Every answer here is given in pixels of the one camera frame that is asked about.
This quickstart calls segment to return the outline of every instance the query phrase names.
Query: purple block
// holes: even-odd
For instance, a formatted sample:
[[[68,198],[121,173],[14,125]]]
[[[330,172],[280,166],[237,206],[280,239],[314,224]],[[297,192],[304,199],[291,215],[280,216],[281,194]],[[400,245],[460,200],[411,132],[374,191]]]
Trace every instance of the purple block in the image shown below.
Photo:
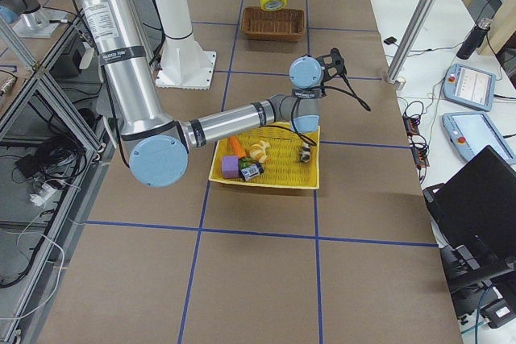
[[[238,156],[224,156],[222,170],[224,179],[236,179],[239,177]]]

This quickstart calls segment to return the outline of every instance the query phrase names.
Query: blue and white control panel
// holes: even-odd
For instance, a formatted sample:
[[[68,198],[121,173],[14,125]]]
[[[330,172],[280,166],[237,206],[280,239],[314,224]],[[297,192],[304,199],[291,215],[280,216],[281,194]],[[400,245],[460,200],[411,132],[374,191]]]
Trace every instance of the blue and white control panel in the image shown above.
[[[490,145],[507,163],[516,164],[516,155],[486,113],[446,113],[443,125],[451,143],[467,161]]]
[[[454,64],[444,78],[444,97],[458,104],[489,112],[493,105],[495,82],[496,76],[492,73]]]

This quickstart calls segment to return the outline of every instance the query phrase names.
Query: black monitor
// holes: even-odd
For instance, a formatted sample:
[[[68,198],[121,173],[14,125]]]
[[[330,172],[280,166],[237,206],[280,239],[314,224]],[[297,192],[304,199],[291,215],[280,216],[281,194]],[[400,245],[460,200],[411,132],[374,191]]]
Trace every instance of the black monitor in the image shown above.
[[[450,245],[467,247],[481,267],[516,255],[516,172],[490,146],[433,193],[428,208]],[[516,311],[516,272],[491,280]]]

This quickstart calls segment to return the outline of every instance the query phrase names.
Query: blue joint cap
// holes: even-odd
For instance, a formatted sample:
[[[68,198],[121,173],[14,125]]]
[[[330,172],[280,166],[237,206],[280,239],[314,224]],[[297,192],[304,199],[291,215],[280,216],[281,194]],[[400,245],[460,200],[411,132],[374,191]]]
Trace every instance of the blue joint cap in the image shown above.
[[[7,24],[12,24],[18,20],[19,16],[13,10],[0,6],[0,18]]]
[[[290,80],[299,89],[308,89],[319,85],[323,78],[323,70],[319,62],[311,56],[297,58],[289,70]]]
[[[157,135],[140,141],[132,150],[129,167],[140,183],[166,187],[178,181],[186,171],[188,153],[172,136]]]
[[[319,125],[319,116],[317,114],[308,114],[306,116],[296,117],[293,123],[299,133],[315,132]]]

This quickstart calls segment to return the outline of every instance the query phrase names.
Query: white desk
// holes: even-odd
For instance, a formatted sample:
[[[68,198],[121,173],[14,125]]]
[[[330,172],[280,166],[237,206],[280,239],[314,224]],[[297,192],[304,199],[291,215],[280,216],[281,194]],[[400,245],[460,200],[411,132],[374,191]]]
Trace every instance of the white desk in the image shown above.
[[[382,39],[394,36],[399,43],[418,1],[371,0]],[[464,41],[473,25],[472,17],[461,0],[436,0],[413,49],[454,47]],[[516,97],[514,87],[494,56],[479,56],[474,52],[469,60],[460,60],[455,58],[459,47],[460,45],[453,49],[427,52],[421,56],[407,58],[400,72],[400,76],[407,79],[407,82],[404,89],[397,92],[397,95],[409,103],[419,100],[428,106],[431,103],[432,89],[435,90],[435,95],[439,96],[439,81],[443,79],[446,70],[452,64],[460,63],[497,74],[498,77],[502,74],[502,79],[496,83],[495,93]],[[392,59],[390,56],[394,55],[396,49],[397,47],[393,44],[389,46],[384,44],[388,62]],[[400,99],[401,111],[405,107],[406,103]],[[444,99],[440,99],[439,102],[438,99],[435,99],[427,114],[422,116],[419,130],[427,140],[430,140],[430,167],[427,169],[423,188],[448,181],[466,164],[451,145],[441,121],[444,113],[462,111],[470,111],[470,109]],[[419,106],[414,106],[414,110],[410,110],[408,113],[418,112]],[[514,102],[495,99],[489,116],[503,135],[516,133],[516,105]],[[507,139],[507,142],[513,150],[516,150],[516,138]],[[460,328],[465,330],[473,324],[474,322]],[[464,344],[474,343],[473,332],[464,334],[463,340]],[[479,342],[482,344],[515,344],[516,321],[504,325],[500,329],[479,328]]]

